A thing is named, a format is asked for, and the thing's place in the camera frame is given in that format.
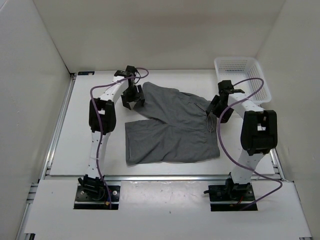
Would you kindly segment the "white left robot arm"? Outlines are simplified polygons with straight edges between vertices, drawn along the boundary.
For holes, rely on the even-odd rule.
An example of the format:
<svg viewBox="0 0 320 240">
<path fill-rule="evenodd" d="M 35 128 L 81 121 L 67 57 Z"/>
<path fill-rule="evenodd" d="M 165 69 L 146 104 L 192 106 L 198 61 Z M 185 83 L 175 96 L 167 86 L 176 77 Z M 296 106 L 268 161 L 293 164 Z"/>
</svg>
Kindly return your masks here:
<svg viewBox="0 0 320 240">
<path fill-rule="evenodd" d="M 142 107 L 145 96 L 138 82 L 148 75 L 147 69 L 128 65 L 125 70 L 117 70 L 110 83 L 93 86 L 89 91 L 91 149 L 87 170 L 78 181 L 83 188 L 88 188 L 87 194 L 93 200 L 100 200 L 105 194 L 102 166 L 108 140 L 117 123 L 116 103 L 121 100 L 123 107 L 129 110 Z"/>
</svg>

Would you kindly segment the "left aluminium frame rail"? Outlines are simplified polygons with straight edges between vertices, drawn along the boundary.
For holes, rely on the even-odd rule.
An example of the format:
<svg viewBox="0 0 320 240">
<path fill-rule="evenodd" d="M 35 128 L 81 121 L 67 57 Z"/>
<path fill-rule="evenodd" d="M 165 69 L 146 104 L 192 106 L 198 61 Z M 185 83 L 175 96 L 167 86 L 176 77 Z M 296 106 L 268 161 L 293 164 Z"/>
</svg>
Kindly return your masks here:
<svg viewBox="0 0 320 240">
<path fill-rule="evenodd" d="M 72 95 L 72 91 L 74 88 L 74 84 L 77 78 L 77 73 L 71 73 L 70 74 L 70 81 L 68 83 L 68 87 L 67 90 L 65 92 L 64 95 L 64 99 L 62 102 L 62 106 L 60 108 L 60 112 L 58 115 L 58 119 L 54 128 L 54 132 L 52 134 L 51 140 L 50 140 L 50 144 L 49 147 L 46 150 L 46 154 L 43 160 L 43 166 L 42 169 L 40 171 L 40 175 L 39 178 L 37 179 L 37 181 L 35 183 L 32 183 L 30 185 L 28 194 L 27 194 L 27 198 L 26 198 L 26 203 L 25 203 L 25 208 L 23 211 L 23 215 L 19 224 L 19 228 L 16 234 L 15 239 L 16 240 L 33 240 L 35 238 L 35 234 L 34 233 L 25 233 L 25 228 L 26 228 L 26 224 L 28 221 L 28 217 L 31 211 L 31 206 L 32 203 L 34 201 L 34 198 L 36 196 L 36 192 L 38 189 L 38 185 L 40 180 L 44 180 L 46 178 L 47 175 L 47 171 L 51 169 L 52 167 L 52 162 L 53 162 L 53 158 L 54 158 L 54 154 L 58 145 L 58 141 L 59 141 L 59 137 L 61 134 L 61 130 L 62 130 L 62 126 L 63 126 L 63 122 L 66 116 L 66 112 L 68 109 L 68 105 L 70 102 L 70 98 Z"/>
</svg>

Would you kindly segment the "front aluminium frame rail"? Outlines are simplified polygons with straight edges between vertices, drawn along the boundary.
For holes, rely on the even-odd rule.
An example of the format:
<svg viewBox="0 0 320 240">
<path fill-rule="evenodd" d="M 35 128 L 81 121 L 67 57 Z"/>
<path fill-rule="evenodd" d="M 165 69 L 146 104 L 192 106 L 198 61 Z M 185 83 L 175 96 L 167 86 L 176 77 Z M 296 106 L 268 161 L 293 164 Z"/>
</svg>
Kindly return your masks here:
<svg viewBox="0 0 320 240">
<path fill-rule="evenodd" d="M 77 180 L 79 175 L 46 175 L 45 180 Z M 280 180 L 279 173 L 267 174 L 266 177 Z M 224 181 L 228 175 L 106 175 L 104 179 L 111 181 Z M 252 180 L 266 180 L 263 177 L 253 175 Z"/>
</svg>

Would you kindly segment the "aluminium frame rail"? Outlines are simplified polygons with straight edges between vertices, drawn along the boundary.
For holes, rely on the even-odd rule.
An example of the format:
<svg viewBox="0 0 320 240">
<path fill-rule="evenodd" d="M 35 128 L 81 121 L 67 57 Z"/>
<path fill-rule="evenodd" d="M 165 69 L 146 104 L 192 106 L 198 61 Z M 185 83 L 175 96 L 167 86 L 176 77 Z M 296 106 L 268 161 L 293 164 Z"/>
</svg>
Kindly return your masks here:
<svg viewBox="0 0 320 240">
<path fill-rule="evenodd" d="M 281 183 L 258 181 L 254 188 L 265 194 L 278 190 L 258 201 L 253 218 L 257 239 L 275 236 L 277 240 L 319 239 L 318 197 L 318 114 L 305 105 L 269 103 L 266 108 L 277 113 L 278 145 L 271 158 L 277 165 Z"/>
<path fill-rule="evenodd" d="M 46 175 L 45 180 L 77 180 L 79 175 Z M 266 177 L 280 180 L 279 173 L 267 174 Z M 104 179 L 111 181 L 224 181 L 228 175 L 106 175 Z M 263 177 L 253 175 L 252 180 L 266 180 Z"/>
<path fill-rule="evenodd" d="M 58 115 L 58 119 L 54 128 L 54 132 L 52 134 L 51 140 L 50 140 L 50 144 L 49 147 L 46 150 L 46 154 L 43 160 L 43 166 L 42 169 L 40 171 L 40 175 L 39 178 L 37 179 L 37 181 L 35 183 L 32 183 L 30 185 L 28 194 L 27 194 L 27 198 L 26 198 L 26 203 L 25 203 L 25 208 L 23 211 L 23 215 L 19 224 L 19 228 L 16 234 L 15 239 L 16 240 L 33 240 L 35 238 L 35 234 L 34 233 L 25 233 L 25 228 L 26 228 L 26 224 L 28 221 L 28 217 L 31 211 L 31 206 L 32 203 L 34 201 L 34 198 L 36 196 L 36 192 L 38 189 L 38 185 L 40 180 L 44 180 L 46 178 L 47 175 L 47 171 L 51 169 L 52 167 L 52 162 L 53 162 L 53 158 L 54 158 L 54 154 L 58 145 L 58 141 L 59 141 L 59 137 L 61 134 L 61 130 L 62 130 L 62 126 L 63 126 L 63 122 L 66 116 L 66 112 L 68 109 L 68 105 L 70 102 L 70 98 L 72 95 L 72 91 L 74 88 L 74 84 L 77 78 L 77 73 L 71 73 L 70 74 L 70 81 L 68 83 L 68 87 L 67 90 L 65 92 L 64 95 L 64 99 L 62 102 L 62 106 L 60 108 L 60 112 Z"/>
</svg>

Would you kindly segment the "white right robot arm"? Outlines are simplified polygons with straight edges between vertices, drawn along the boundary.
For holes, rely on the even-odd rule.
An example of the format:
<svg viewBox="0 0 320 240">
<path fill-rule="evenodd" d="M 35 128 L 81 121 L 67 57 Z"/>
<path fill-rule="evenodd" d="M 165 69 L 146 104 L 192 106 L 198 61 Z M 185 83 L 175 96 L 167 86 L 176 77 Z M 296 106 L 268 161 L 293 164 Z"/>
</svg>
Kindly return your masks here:
<svg viewBox="0 0 320 240">
<path fill-rule="evenodd" d="M 222 142 L 221 124 L 227 123 L 232 113 L 242 118 L 238 160 L 234 160 Z M 243 188 L 251 182 L 251 177 L 261 159 L 278 144 L 277 113 L 265 110 L 247 98 L 241 89 L 226 88 L 218 91 L 206 113 L 212 113 L 217 120 L 217 137 L 222 150 L 235 164 L 230 172 L 224 193 L 230 200 L 238 199 Z"/>
</svg>

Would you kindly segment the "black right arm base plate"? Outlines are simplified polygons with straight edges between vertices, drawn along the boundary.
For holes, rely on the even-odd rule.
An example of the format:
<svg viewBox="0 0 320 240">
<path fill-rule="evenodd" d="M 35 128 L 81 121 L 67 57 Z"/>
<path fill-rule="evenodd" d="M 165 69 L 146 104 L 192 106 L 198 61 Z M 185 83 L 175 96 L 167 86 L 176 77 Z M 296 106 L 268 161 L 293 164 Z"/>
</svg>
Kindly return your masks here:
<svg viewBox="0 0 320 240">
<path fill-rule="evenodd" d="M 226 185 L 209 185 L 203 192 L 209 196 L 211 212 L 238 212 L 256 200 L 253 187 L 230 192 Z"/>
</svg>

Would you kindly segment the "right aluminium frame rail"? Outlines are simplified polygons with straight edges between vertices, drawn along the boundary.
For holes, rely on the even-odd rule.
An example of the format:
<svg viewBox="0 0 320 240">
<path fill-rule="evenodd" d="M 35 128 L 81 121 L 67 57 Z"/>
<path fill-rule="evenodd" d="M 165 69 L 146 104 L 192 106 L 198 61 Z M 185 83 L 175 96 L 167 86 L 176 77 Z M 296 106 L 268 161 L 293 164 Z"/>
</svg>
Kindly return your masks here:
<svg viewBox="0 0 320 240">
<path fill-rule="evenodd" d="M 277 240 L 319 239 L 318 197 L 318 114 L 305 105 L 269 103 L 266 108 L 277 113 L 278 145 L 271 158 L 277 165 L 281 183 L 258 181 L 254 188 L 265 194 L 278 190 L 258 201 L 253 218 L 257 239 L 275 236 Z"/>
</svg>

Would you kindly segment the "grey drawstring shorts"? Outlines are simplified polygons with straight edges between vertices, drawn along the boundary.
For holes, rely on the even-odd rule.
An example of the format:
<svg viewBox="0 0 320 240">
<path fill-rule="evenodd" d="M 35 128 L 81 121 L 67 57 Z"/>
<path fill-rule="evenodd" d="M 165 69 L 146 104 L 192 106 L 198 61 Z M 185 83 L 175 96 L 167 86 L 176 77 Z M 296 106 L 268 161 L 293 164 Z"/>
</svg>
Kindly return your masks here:
<svg viewBox="0 0 320 240">
<path fill-rule="evenodd" d="M 217 118 L 207 114 L 210 101 L 175 88 L 145 82 L 145 117 L 125 123 L 125 161 L 129 166 L 150 163 L 196 163 L 220 157 Z"/>
</svg>

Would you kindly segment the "white perforated plastic basket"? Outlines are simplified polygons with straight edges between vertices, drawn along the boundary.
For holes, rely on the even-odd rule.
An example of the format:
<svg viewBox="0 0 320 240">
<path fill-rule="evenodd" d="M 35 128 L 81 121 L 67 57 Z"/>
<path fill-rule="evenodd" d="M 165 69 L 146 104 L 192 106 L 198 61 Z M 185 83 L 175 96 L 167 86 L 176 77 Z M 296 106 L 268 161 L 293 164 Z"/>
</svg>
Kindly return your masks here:
<svg viewBox="0 0 320 240">
<path fill-rule="evenodd" d="M 252 57 L 217 57 L 214 60 L 217 81 L 230 80 L 238 84 L 246 96 L 256 92 L 250 100 L 256 105 L 269 103 L 272 96 L 259 62 Z"/>
</svg>

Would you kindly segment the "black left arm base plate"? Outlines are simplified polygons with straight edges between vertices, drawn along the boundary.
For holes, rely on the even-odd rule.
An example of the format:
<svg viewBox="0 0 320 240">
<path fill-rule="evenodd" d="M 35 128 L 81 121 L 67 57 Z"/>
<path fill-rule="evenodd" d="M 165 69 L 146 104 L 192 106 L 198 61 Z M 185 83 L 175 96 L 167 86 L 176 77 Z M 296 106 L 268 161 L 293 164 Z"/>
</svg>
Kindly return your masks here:
<svg viewBox="0 0 320 240">
<path fill-rule="evenodd" d="M 121 195 L 120 185 L 109 185 L 111 198 L 106 193 L 105 189 L 102 192 L 94 195 L 85 191 L 82 186 L 78 185 L 73 208 L 75 210 L 118 210 Z"/>
</svg>

